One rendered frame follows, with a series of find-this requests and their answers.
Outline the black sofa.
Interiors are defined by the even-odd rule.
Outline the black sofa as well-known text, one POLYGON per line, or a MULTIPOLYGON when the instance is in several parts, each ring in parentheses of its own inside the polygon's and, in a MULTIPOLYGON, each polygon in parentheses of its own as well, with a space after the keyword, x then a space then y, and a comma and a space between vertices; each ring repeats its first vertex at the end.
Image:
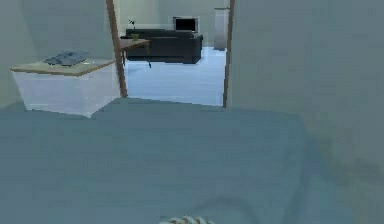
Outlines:
POLYGON ((130 61, 196 64, 201 59, 203 35, 192 31, 166 29, 127 29, 121 40, 129 40, 132 34, 150 41, 149 51, 145 47, 129 50, 130 61))

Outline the black television set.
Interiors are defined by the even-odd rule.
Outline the black television set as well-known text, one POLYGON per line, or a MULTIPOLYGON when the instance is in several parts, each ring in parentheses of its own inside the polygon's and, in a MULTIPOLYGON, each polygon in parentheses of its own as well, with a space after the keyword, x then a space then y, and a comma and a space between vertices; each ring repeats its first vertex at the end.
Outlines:
POLYGON ((195 17, 174 17, 173 25, 176 31, 199 31, 199 20, 195 17))

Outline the white tall cabinet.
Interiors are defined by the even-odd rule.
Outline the white tall cabinet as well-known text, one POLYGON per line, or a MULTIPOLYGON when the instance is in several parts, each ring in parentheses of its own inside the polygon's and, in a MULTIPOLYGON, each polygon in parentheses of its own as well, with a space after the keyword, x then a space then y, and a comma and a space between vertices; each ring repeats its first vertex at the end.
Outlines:
POLYGON ((214 32, 214 48, 224 51, 227 46, 229 8, 215 9, 215 32, 214 32))

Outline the brown wooden table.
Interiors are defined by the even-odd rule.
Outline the brown wooden table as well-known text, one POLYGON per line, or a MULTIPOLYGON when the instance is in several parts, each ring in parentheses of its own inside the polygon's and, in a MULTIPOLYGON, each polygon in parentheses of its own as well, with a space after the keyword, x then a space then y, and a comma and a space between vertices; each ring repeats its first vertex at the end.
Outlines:
POLYGON ((150 40, 146 39, 120 39, 120 50, 121 50, 121 56, 122 56, 122 64, 125 64, 128 56, 128 52, 130 50, 139 48, 139 47, 144 47, 147 52, 147 57, 148 57, 148 65, 151 67, 151 60, 150 60, 150 40))

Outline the white cabinet with wooden top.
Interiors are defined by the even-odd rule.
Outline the white cabinet with wooden top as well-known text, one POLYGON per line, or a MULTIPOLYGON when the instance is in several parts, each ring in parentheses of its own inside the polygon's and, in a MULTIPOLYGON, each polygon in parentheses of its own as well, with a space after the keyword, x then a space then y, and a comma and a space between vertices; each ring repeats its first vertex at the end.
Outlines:
POLYGON ((39 61, 10 70, 27 110, 91 117, 120 97, 113 60, 87 59, 71 67, 39 61))

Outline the grey folded cloth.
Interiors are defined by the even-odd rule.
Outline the grey folded cloth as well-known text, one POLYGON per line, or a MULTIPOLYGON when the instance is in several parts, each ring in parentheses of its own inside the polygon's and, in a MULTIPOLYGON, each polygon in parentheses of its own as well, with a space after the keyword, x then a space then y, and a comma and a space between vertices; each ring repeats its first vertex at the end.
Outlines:
POLYGON ((67 51, 54 57, 44 60, 49 65, 73 66, 87 59, 88 53, 85 51, 67 51))

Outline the brown wooden door frame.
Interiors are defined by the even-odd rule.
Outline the brown wooden door frame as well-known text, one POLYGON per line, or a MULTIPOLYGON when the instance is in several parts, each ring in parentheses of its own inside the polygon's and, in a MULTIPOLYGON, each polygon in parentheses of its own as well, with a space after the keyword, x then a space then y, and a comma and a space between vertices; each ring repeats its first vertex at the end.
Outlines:
MULTIPOLYGON (((116 63, 117 77, 119 81, 119 93, 123 98, 128 97, 128 90, 126 87, 126 80, 124 75, 124 69, 122 64, 122 53, 126 51, 126 48, 120 46, 120 40, 118 37, 117 22, 114 8, 113 0, 105 0, 108 20, 111 30, 111 37, 113 43, 114 58, 116 63)), ((228 21, 228 40, 227 40, 227 50, 226 50, 226 64, 225 64, 225 74, 223 82, 223 99, 222 107, 226 108, 228 106, 228 87, 229 87, 229 77, 230 77, 230 62, 231 62, 231 41, 232 41, 232 30, 233 30, 233 9, 235 6, 235 0, 230 0, 229 7, 229 21, 228 21)))

